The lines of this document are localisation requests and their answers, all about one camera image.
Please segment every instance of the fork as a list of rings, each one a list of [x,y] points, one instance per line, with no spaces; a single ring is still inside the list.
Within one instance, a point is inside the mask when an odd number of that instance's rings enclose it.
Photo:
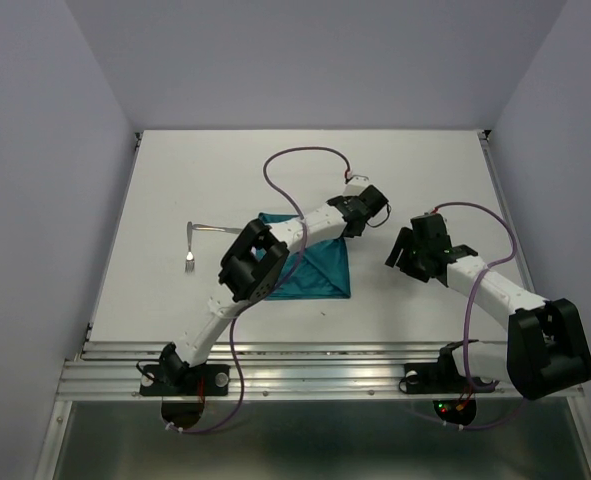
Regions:
[[[191,243],[193,241],[193,222],[186,224],[186,240],[188,242],[188,253],[186,254],[186,265],[184,266],[185,273],[191,273],[195,270],[195,256],[191,252]]]
[[[234,228],[234,227],[216,227],[214,225],[205,225],[203,223],[194,223],[193,230],[198,232],[224,232],[224,233],[233,233],[239,235],[242,233],[241,228]]]

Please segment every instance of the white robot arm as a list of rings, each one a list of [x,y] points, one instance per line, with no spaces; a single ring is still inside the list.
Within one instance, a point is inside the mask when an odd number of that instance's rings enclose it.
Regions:
[[[471,341],[468,359],[463,342],[440,351],[435,363],[407,364],[408,393],[461,392],[465,363],[477,379],[512,383],[527,399],[591,379],[591,356],[579,313],[568,300],[548,299],[524,290],[488,265],[466,245],[453,247],[441,215],[431,213],[402,228],[386,261],[418,280],[437,278],[444,286],[469,296],[485,272],[475,296],[481,307],[507,332],[506,345]]]
[[[213,345],[235,318],[271,293],[287,257],[302,247],[304,225],[306,246],[360,236],[366,222],[387,204],[367,177],[353,176],[341,196],[306,214],[303,222],[294,218],[269,226],[259,219],[251,221],[222,259],[219,284],[206,314],[162,351],[160,367],[167,381],[176,386],[194,384],[191,377],[210,375],[204,371]],[[261,259],[257,250],[265,252]]]

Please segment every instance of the teal cloth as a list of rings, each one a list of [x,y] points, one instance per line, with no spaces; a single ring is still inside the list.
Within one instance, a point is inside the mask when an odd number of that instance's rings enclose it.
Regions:
[[[264,223],[280,223],[295,215],[260,213]],[[291,255],[279,276],[288,272],[297,255]],[[268,300],[294,300],[315,298],[351,298],[348,270],[348,251],[343,238],[316,243],[304,252],[304,258],[295,273],[284,285],[268,296]]]

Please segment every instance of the table surface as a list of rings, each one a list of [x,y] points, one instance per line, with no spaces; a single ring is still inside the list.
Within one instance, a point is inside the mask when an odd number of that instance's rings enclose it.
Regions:
[[[434,205],[454,200],[500,212],[474,131],[146,131],[137,155],[93,319],[92,342],[174,340],[206,311],[230,234],[195,232],[196,268],[184,273],[186,223],[242,227],[259,212],[291,213],[262,177],[273,153],[302,145],[336,148],[353,171],[370,177],[390,200],[390,220],[347,240],[352,298],[261,302],[239,322],[242,343],[448,342],[462,337],[466,299],[439,282],[413,280],[384,266],[402,226]],[[323,152],[279,158],[271,178],[310,211],[343,189],[344,165]],[[505,256],[509,241],[495,220],[452,207],[455,245],[487,261]],[[522,284],[516,263],[498,271]],[[472,338],[505,340],[479,309]]]

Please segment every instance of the white wall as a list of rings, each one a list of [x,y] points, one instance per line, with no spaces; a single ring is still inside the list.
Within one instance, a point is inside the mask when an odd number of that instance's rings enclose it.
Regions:
[[[564,0],[67,0],[138,128],[490,128]]]
[[[579,306],[591,347],[591,1],[568,2],[491,145],[535,286]]]
[[[32,478],[81,345],[133,130],[66,5],[0,0],[0,479]]]

